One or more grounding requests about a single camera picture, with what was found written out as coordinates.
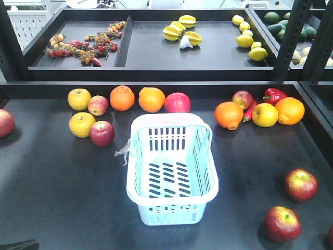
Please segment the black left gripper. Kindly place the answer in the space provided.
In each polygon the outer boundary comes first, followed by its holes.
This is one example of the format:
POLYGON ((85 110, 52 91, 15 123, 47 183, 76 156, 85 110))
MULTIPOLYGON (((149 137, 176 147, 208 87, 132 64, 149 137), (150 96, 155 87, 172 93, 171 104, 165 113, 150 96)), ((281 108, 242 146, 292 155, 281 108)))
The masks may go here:
POLYGON ((39 243, 34 239, 1 245, 1 250, 39 250, 39 243))

